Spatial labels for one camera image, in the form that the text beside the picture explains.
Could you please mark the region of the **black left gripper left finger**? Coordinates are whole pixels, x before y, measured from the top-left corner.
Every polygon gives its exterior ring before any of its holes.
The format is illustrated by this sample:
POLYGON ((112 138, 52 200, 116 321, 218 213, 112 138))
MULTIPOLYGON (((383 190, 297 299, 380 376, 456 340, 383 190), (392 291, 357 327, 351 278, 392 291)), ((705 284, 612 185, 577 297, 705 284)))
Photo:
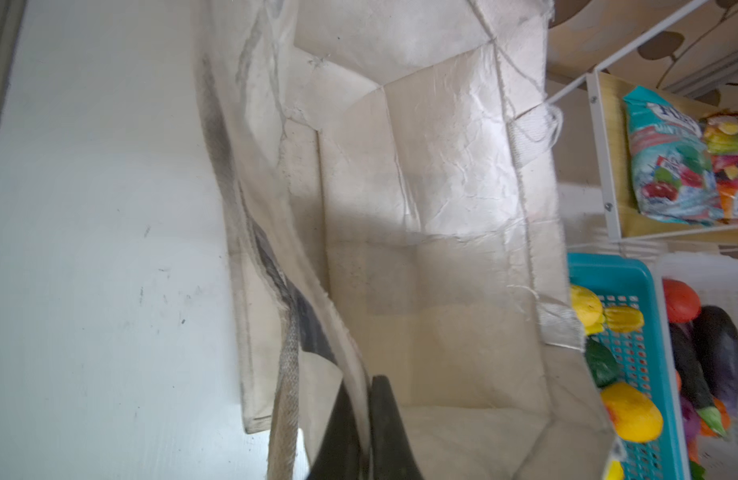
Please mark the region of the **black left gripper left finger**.
POLYGON ((363 454, 357 421, 349 394, 342 383, 307 479, 359 480, 363 476, 363 454))

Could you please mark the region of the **cream Monet print tote bag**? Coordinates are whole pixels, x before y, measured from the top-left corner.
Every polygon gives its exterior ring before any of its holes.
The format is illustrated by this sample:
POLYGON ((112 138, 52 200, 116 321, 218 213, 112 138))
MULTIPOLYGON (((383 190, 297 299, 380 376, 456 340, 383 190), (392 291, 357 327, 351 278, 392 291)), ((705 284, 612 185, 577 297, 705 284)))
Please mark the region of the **cream Monet print tote bag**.
POLYGON ((423 479, 601 479, 623 454, 570 301, 551 1, 196 1, 243 422, 311 465, 338 390, 372 479, 390 379, 423 479))

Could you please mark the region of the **yellow lemon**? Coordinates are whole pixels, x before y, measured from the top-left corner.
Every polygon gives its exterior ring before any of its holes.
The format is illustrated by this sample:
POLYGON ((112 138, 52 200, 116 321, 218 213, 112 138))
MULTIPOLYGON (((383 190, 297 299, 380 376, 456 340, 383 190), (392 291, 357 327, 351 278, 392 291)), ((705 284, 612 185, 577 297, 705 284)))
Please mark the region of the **yellow lemon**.
POLYGON ((601 333, 605 329, 604 307, 598 296, 591 290, 571 285, 571 302, 577 318, 587 336, 601 333))

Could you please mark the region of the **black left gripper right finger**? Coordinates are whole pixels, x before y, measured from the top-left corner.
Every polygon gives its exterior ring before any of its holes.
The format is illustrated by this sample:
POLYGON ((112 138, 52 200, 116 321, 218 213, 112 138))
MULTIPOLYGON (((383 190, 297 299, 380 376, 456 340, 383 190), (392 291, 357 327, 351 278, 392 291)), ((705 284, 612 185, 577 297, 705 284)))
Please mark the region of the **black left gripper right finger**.
POLYGON ((369 395, 372 479, 423 480, 390 379, 374 376, 369 395))

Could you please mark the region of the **yellow red mango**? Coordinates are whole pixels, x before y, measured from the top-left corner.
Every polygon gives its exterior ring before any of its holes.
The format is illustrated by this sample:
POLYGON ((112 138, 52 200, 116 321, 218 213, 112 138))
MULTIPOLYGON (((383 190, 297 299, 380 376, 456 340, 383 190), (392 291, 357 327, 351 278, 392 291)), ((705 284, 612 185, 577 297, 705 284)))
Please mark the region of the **yellow red mango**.
POLYGON ((622 440, 648 443, 660 437, 664 426, 662 414, 641 391, 619 382, 607 386, 600 394, 615 431, 622 440))

